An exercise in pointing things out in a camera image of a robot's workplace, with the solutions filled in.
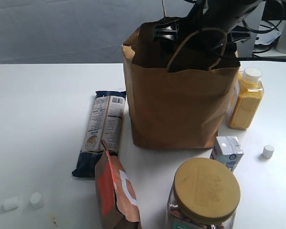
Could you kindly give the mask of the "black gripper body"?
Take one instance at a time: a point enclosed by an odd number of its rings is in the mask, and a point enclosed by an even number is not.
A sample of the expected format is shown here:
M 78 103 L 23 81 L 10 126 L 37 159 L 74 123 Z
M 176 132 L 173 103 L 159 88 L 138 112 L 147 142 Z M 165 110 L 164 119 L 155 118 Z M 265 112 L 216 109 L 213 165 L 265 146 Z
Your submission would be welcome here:
M 185 42 L 185 48 L 225 59 L 229 53 L 236 51 L 236 43 L 251 38 L 250 31 L 241 26 L 235 26 L 225 34 L 219 28 L 207 29 L 203 28 L 201 23 L 191 23 L 185 18 L 178 18 L 170 22 L 156 23 L 153 27 L 153 40 L 159 42 L 160 53 L 163 56 L 173 54 L 194 32 L 197 34 Z

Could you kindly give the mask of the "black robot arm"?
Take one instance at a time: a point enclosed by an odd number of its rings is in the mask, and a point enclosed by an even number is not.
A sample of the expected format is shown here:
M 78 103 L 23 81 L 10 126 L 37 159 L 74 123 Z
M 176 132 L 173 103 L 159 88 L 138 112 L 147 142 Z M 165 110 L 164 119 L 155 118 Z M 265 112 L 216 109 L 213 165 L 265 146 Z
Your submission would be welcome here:
M 195 0 L 186 16 L 156 23 L 153 40 L 166 53 L 183 44 L 191 57 L 241 60 L 237 44 L 249 40 L 252 31 L 239 23 L 259 4 L 259 0 Z

